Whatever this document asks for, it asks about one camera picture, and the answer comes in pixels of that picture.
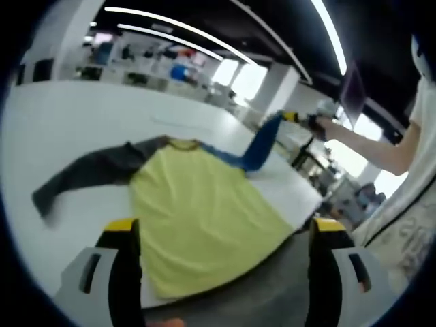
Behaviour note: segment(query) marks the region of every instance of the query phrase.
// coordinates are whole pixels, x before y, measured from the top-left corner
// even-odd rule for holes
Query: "white table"
[[[102,82],[39,82],[11,90],[1,126],[2,192],[16,246],[30,273],[49,295],[61,273],[104,226],[131,217],[126,187],[90,187],[57,198],[48,225],[31,194],[87,151],[137,142],[161,134],[197,138],[242,154],[253,137],[224,109],[165,93]],[[320,195],[273,153],[252,183],[295,228],[321,201]],[[141,301],[168,301],[151,291],[144,273]]]

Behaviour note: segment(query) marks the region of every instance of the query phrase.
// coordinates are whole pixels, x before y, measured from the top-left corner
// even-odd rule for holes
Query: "gray floor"
[[[309,310],[309,233],[291,237],[233,283],[184,302],[148,309],[154,322],[173,317],[187,327],[304,326]]]

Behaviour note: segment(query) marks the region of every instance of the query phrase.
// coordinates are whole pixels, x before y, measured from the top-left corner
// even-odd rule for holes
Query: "white pillar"
[[[365,169],[362,171],[362,174],[360,174],[360,176],[357,178],[357,181],[362,186],[368,183],[374,183],[381,172],[382,170],[380,168],[368,163]]]
[[[31,48],[22,58],[26,65],[24,83],[32,82],[35,64],[54,59],[51,78],[59,79],[61,64],[68,53],[82,46],[89,23],[93,21],[104,0],[60,0],[42,19]]]
[[[234,71],[232,79],[230,80],[230,83],[229,83],[229,87],[230,88],[232,88],[232,84],[234,83],[234,81],[238,77],[238,75],[239,75],[239,73],[240,73],[240,71],[242,70],[243,67],[244,67],[244,63],[241,63],[240,61],[238,61],[238,67]]]
[[[202,69],[202,73],[208,78],[212,79],[220,63],[221,61],[208,57]]]
[[[292,66],[273,63],[251,106],[264,118],[284,109],[299,79],[300,74]]]

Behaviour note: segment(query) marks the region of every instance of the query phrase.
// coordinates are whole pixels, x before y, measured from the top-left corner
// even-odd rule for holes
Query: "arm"
[[[107,184],[127,184],[155,151],[167,142],[167,137],[164,136],[83,155],[33,192],[33,203],[41,216],[46,216],[56,196],[65,191]]]
[[[420,139],[421,128],[411,121],[401,143],[397,146],[369,140],[333,123],[330,119],[320,117],[317,122],[326,130],[327,140],[338,140],[355,150],[377,167],[397,176],[408,171]]]

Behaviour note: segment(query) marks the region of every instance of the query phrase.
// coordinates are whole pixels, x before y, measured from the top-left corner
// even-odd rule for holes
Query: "hand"
[[[341,128],[340,125],[333,123],[332,119],[319,116],[316,118],[316,123],[324,128],[326,141],[334,140]],[[313,131],[316,138],[321,138],[316,131]]]

